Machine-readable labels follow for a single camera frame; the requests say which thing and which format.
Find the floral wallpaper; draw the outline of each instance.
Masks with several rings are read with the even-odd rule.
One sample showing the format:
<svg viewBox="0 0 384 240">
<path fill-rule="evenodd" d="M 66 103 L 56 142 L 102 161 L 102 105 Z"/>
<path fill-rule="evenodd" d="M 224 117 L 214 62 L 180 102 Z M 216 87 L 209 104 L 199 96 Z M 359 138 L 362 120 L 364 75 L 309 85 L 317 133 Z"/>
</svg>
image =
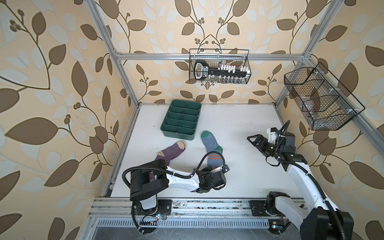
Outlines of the floral wallpaper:
<svg viewBox="0 0 384 240">
<path fill-rule="evenodd" d="M 273 103 L 292 61 L 250 61 L 248 84 L 204 83 L 189 79 L 184 61 L 127 60 L 123 65 L 137 99 L 142 103 L 170 103 L 189 99 L 199 103 Z"/>
<path fill-rule="evenodd" d="M 0 23 L 0 239 L 75 239 L 134 107 L 82 1 L 0 0 Z"/>
<path fill-rule="evenodd" d="M 361 114 L 384 134 L 383 23 L 382 1 L 346 0 L 312 57 L 339 77 L 366 107 Z M 384 157 L 352 121 L 338 131 L 311 131 L 292 96 L 279 111 L 291 120 L 288 130 L 315 178 L 354 219 L 352 239 L 384 239 Z"/>
<path fill-rule="evenodd" d="M 123 53 L 301 53 L 330 0 L 96 0 Z"/>
</svg>

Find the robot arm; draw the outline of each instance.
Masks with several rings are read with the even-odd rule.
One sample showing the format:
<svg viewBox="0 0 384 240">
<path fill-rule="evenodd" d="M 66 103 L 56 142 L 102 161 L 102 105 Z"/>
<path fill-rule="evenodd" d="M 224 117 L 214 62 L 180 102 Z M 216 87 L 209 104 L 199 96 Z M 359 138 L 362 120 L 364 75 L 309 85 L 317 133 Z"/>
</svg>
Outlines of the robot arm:
<svg viewBox="0 0 384 240">
<path fill-rule="evenodd" d="M 266 158 L 274 157 L 283 166 L 297 185 L 308 211 L 294 203 L 288 195 L 270 192 L 266 200 L 266 211 L 270 215 L 284 214 L 300 230 L 301 239 L 305 240 L 350 240 L 353 219 L 347 212 L 339 210 L 336 204 L 321 189 L 307 161 L 301 154 L 295 153 L 295 136 L 286 132 L 289 121 L 281 130 L 268 129 L 268 138 L 258 134 L 247 139 Z"/>
</svg>

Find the brown leaf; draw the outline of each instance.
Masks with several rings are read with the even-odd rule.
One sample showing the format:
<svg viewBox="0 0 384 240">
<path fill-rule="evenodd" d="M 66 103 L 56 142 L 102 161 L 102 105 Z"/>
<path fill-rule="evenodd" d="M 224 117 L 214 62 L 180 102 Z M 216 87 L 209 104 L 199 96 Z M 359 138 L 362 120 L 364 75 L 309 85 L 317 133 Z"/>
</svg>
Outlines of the brown leaf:
<svg viewBox="0 0 384 240">
<path fill-rule="evenodd" d="M 319 58 L 317 62 L 322 63 L 319 64 L 320 69 L 323 70 L 324 73 L 328 73 L 328 62 L 324 58 Z"/>
<path fill-rule="evenodd" d="M 375 67 L 384 65 L 384 50 L 372 46 L 365 47 L 365 56 L 370 64 Z"/>
<path fill-rule="evenodd" d="M 257 83 L 259 84 L 259 85 L 262 85 L 262 86 L 266 86 L 266 81 L 264 81 L 264 80 L 257 80 Z"/>
<path fill-rule="evenodd" d="M 104 150 L 104 144 L 96 136 L 95 137 L 89 137 L 89 144 L 91 146 L 92 152 L 94 152 L 96 154 L 100 154 Z"/>
<path fill-rule="evenodd" d="M 140 65 L 138 65 L 138 64 L 136 64 L 136 70 L 137 70 L 141 75 L 144 75 L 144 74 L 145 74 L 144 69 L 143 69 Z"/>
<path fill-rule="evenodd" d="M 119 120 L 116 120 L 115 125 L 113 126 L 112 134 L 113 136 L 116 136 L 119 130 Z"/>
<path fill-rule="evenodd" d="M 344 4 L 351 7 L 356 5 L 356 0 L 345 0 Z"/>
<path fill-rule="evenodd" d="M 41 145 L 49 142 L 58 130 L 58 127 L 48 119 L 30 118 L 11 128 L 5 136 L 22 143 Z"/>
<path fill-rule="evenodd" d="M 95 64 L 95 70 L 97 73 L 101 71 L 101 69 L 103 68 L 103 65 L 104 65 L 104 57 L 99 57 L 96 60 L 96 64 Z"/>
<path fill-rule="evenodd" d="M 239 35 L 240 34 L 240 29 L 239 26 L 237 26 L 236 23 L 230 22 L 227 25 L 227 31 L 231 35 Z"/>
<path fill-rule="evenodd" d="M 272 74 L 275 75 L 276 73 L 278 73 L 279 71 L 281 70 L 281 64 L 277 65 L 275 67 L 275 69 L 272 71 Z"/>
<path fill-rule="evenodd" d="M 251 2 L 251 0 L 238 0 L 238 1 L 236 1 L 236 3 L 233 5 L 233 8 L 232 8 L 232 14 L 235 17 L 240 17 L 248 9 L 250 2 Z"/>
<path fill-rule="evenodd" d="M 302 121 L 300 121 L 300 124 L 299 124 L 299 129 L 300 129 L 300 133 L 303 137 L 306 137 L 308 135 L 307 133 L 307 128 L 305 127 L 305 125 L 303 124 Z"/>
<path fill-rule="evenodd" d="M 159 91 L 149 91 L 149 95 L 151 95 L 151 96 L 157 96 L 160 94 L 161 94 L 161 92 L 159 92 Z"/>
<path fill-rule="evenodd" d="M 56 187 L 68 181 L 79 167 L 79 162 L 71 159 L 60 165 L 48 178 L 44 186 Z"/>
<path fill-rule="evenodd" d="M 349 168 L 353 175 L 355 175 L 362 183 L 376 189 L 384 189 L 384 177 L 367 164 L 363 162 L 352 162 L 349 165 Z"/>
<path fill-rule="evenodd" d="M 191 35 L 194 32 L 194 30 L 195 30 L 194 23 L 186 23 L 183 27 L 183 30 L 181 30 L 181 35 L 184 35 L 184 36 Z"/>
<path fill-rule="evenodd" d="M 102 168 L 103 168 L 103 165 L 101 164 L 101 162 L 99 162 L 99 164 L 97 164 L 95 169 L 93 170 L 91 180 L 89 182 L 93 182 L 96 180 L 96 178 L 100 175 Z"/>
<path fill-rule="evenodd" d="M 345 31 L 347 31 L 346 26 L 343 26 L 343 25 L 334 26 L 333 28 L 331 28 L 329 30 L 329 32 L 325 36 L 325 40 L 327 40 L 329 42 L 335 41 L 335 40 L 341 38 L 341 36 L 345 33 Z"/>
<path fill-rule="evenodd" d="M 185 97 L 185 98 L 193 98 L 192 93 L 190 93 L 190 92 L 188 92 L 188 91 L 183 91 L 183 90 L 181 90 L 181 91 L 180 91 L 180 94 L 181 94 L 183 97 Z"/>
<path fill-rule="evenodd" d="M 7 231 L 12 227 L 19 219 L 21 214 L 7 214 L 0 217 L 0 234 Z"/>
<path fill-rule="evenodd" d="M 313 142 L 320 145 L 325 139 L 328 138 L 329 130 L 316 130 L 313 134 Z"/>
<path fill-rule="evenodd" d="M 75 240 L 79 229 L 80 227 L 76 227 L 75 229 L 73 229 L 70 233 L 68 233 L 64 240 Z"/>
<path fill-rule="evenodd" d="M 187 0 L 175 0 L 175 6 L 181 16 L 188 17 L 191 14 L 191 5 Z"/>
<path fill-rule="evenodd" d="M 65 230 L 64 220 L 55 217 L 48 232 L 48 240 L 60 240 Z"/>
<path fill-rule="evenodd" d="M 86 24 L 81 25 L 80 28 L 87 38 L 89 38 L 91 40 L 97 39 L 96 30 L 91 25 L 86 23 Z"/>
<path fill-rule="evenodd" d="M 310 37 L 312 37 L 313 33 L 315 32 L 316 28 L 317 28 L 317 24 L 313 25 L 313 28 L 311 30 L 311 34 L 310 34 Z"/>
<path fill-rule="evenodd" d="M 379 126 L 377 129 L 378 129 L 378 131 L 379 131 L 381 134 L 383 134 L 383 136 L 384 136 L 384 124 L 382 124 L 381 126 Z"/>
<path fill-rule="evenodd" d="M 257 101 L 257 100 L 254 100 L 254 99 L 249 99 L 248 100 L 248 104 L 258 104 L 258 103 L 260 103 L 260 102 Z"/>
<path fill-rule="evenodd" d="M 36 35 L 42 34 L 47 27 L 45 18 L 41 12 L 36 13 L 32 18 L 32 29 Z"/>
<path fill-rule="evenodd" d="M 363 240 L 363 238 L 355 232 L 352 232 L 351 240 Z"/>
<path fill-rule="evenodd" d="M 349 96 L 356 89 L 358 82 L 358 71 L 353 63 L 349 63 L 340 76 L 338 87 L 346 96 Z"/>
<path fill-rule="evenodd" d="M 372 220 L 365 225 L 365 233 L 369 240 L 384 239 L 384 230 L 378 220 Z"/>
<path fill-rule="evenodd" d="M 112 31 L 111 31 L 111 27 L 109 25 L 106 25 L 105 26 L 107 28 L 107 31 L 109 33 L 109 36 L 112 37 Z"/>
<path fill-rule="evenodd" d="M 189 67 L 188 64 L 185 62 L 175 62 L 176 66 L 178 66 L 181 70 L 188 71 Z"/>
<path fill-rule="evenodd" d="M 285 54 L 285 51 L 284 50 L 278 50 L 278 51 L 275 51 L 271 54 Z"/>
<path fill-rule="evenodd" d="M 152 80 L 152 81 L 150 81 L 150 82 L 148 83 L 148 85 L 150 85 L 150 86 L 155 86 L 157 83 L 158 83 L 157 80 Z"/>
<path fill-rule="evenodd" d="M 127 97 L 127 90 L 125 90 L 125 88 L 121 89 L 121 90 L 120 90 L 120 95 L 121 95 L 123 98 L 126 98 L 126 97 Z"/>
<path fill-rule="evenodd" d="M 88 90 L 87 76 L 80 63 L 77 61 L 72 68 L 72 85 L 80 96 L 84 96 Z"/>
<path fill-rule="evenodd" d="M 141 31 L 147 25 L 147 21 L 141 19 L 132 19 L 128 22 L 128 28 L 132 31 Z"/>
<path fill-rule="evenodd" d="M 204 100 L 204 98 L 205 98 L 205 94 L 198 95 L 196 97 L 196 102 L 201 103 Z"/>
<path fill-rule="evenodd" d="M 20 178 L 20 171 L 16 171 L 0 178 L 0 201 L 15 187 Z"/>
<path fill-rule="evenodd" d="M 326 4 L 327 0 L 310 0 L 307 5 L 305 14 L 308 18 L 313 18 L 323 10 Z"/>
<path fill-rule="evenodd" d="M 165 99 L 159 99 L 159 100 L 154 101 L 154 103 L 157 103 L 157 104 L 165 104 L 165 102 L 166 102 Z"/>
<path fill-rule="evenodd" d="M 98 137 L 102 143 L 106 143 L 108 141 L 108 132 L 104 127 L 95 127 L 95 132 L 96 137 Z"/>
<path fill-rule="evenodd" d="M 310 104 L 307 103 L 308 107 L 310 108 L 307 110 L 314 111 L 314 112 L 320 111 L 320 107 L 321 107 L 320 95 L 319 95 L 319 92 L 317 91 L 316 88 L 312 89 L 310 100 L 312 100 L 312 103 L 310 103 Z"/>
<path fill-rule="evenodd" d="M 237 48 L 234 48 L 231 51 L 229 51 L 229 54 L 237 54 Z"/>
<path fill-rule="evenodd" d="M 196 83 L 196 79 L 194 79 L 194 78 L 188 79 L 187 81 L 185 81 L 185 83 L 195 84 Z"/>
<path fill-rule="evenodd" d="M 112 76 L 112 61 L 109 58 L 107 59 L 107 67 L 108 67 L 109 74 Z"/>
<path fill-rule="evenodd" d="M 319 145 L 319 152 L 324 155 L 328 156 L 335 151 L 336 147 L 336 138 L 327 138 L 323 143 Z"/>
<path fill-rule="evenodd" d="M 105 112 L 108 112 L 109 107 L 111 106 L 111 94 L 109 93 L 108 87 L 105 87 L 103 92 L 102 105 Z"/>
<path fill-rule="evenodd" d="M 287 106 L 288 106 L 288 98 L 285 97 L 284 98 L 284 107 L 287 108 Z"/>
<path fill-rule="evenodd" d="M 65 53 L 66 53 L 65 44 L 53 47 L 51 48 L 51 50 L 49 50 L 49 54 L 48 54 L 49 60 L 51 61 L 52 64 L 59 65 L 60 63 L 63 62 L 65 58 Z"/>
<path fill-rule="evenodd" d="M 266 94 L 266 92 L 264 90 L 261 90 L 261 91 L 256 91 L 256 92 L 252 92 L 254 95 L 257 95 L 257 96 L 264 96 Z"/>
<path fill-rule="evenodd" d="M 209 94 L 208 98 L 213 103 L 217 102 L 217 96 L 216 95 Z"/>
<path fill-rule="evenodd" d="M 0 113 L 13 107 L 20 99 L 19 92 L 10 88 L 0 89 Z"/>
<path fill-rule="evenodd" d="M 332 184 L 335 184 L 335 181 L 333 180 L 333 177 L 332 177 L 332 174 L 331 172 L 329 171 L 329 169 L 327 168 L 327 166 L 325 166 L 324 164 L 321 164 L 320 165 L 320 172 L 321 174 L 323 175 L 323 177 L 330 183 Z"/>
<path fill-rule="evenodd" d="M 293 20 L 293 19 L 290 19 L 290 18 L 285 18 L 285 19 L 280 19 L 280 20 L 277 20 L 277 27 L 280 29 L 280 30 L 283 30 L 283 31 L 288 31 L 288 30 L 291 30 L 295 27 L 296 25 L 296 21 Z"/>
<path fill-rule="evenodd" d="M 99 0 L 99 4 L 108 17 L 116 19 L 119 16 L 119 6 L 115 0 Z"/>
<path fill-rule="evenodd" d="M 235 90 L 225 91 L 221 94 L 221 98 L 229 98 L 235 93 Z"/>
</svg>

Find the metal grille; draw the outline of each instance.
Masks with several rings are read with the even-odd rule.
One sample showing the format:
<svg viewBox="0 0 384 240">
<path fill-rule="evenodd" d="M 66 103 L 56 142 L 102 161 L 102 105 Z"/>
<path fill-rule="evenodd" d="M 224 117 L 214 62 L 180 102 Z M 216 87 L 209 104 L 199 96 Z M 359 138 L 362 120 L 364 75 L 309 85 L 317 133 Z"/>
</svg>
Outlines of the metal grille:
<svg viewBox="0 0 384 240">
<path fill-rule="evenodd" d="M 168 218 L 146 227 L 162 228 L 247 228 L 268 229 L 268 219 L 201 219 L 201 218 Z M 98 227 L 135 227 L 131 218 L 101 218 Z"/>
<path fill-rule="evenodd" d="M 251 77 L 249 50 L 190 49 L 189 79 L 201 83 L 247 84 Z"/>
<path fill-rule="evenodd" d="M 353 117 L 361 113 L 365 107 L 339 81 L 334 88 L 324 77 L 324 66 L 300 68 L 284 75 L 284 84 L 295 100 L 312 130 L 338 130 Z M 362 109 L 352 107 L 342 97 L 351 96 Z"/>
</svg>

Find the wire basket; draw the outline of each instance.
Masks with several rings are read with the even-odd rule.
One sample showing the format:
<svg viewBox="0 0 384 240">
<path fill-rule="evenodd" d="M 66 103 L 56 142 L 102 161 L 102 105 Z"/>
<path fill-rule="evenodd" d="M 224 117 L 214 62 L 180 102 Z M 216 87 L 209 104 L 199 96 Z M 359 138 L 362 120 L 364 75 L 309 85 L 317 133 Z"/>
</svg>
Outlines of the wire basket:
<svg viewBox="0 0 384 240">
<path fill-rule="evenodd" d="M 311 130 L 339 130 L 365 107 L 336 76 L 319 64 L 315 68 L 299 68 L 285 74 L 284 84 Z M 337 87 L 328 82 L 325 73 L 332 74 L 337 80 Z M 349 103 L 351 100 L 358 107 L 352 106 Z"/>
<path fill-rule="evenodd" d="M 248 53 L 249 50 L 241 49 L 192 48 L 189 50 L 189 79 L 201 83 L 247 84 L 252 74 Z"/>
</svg>

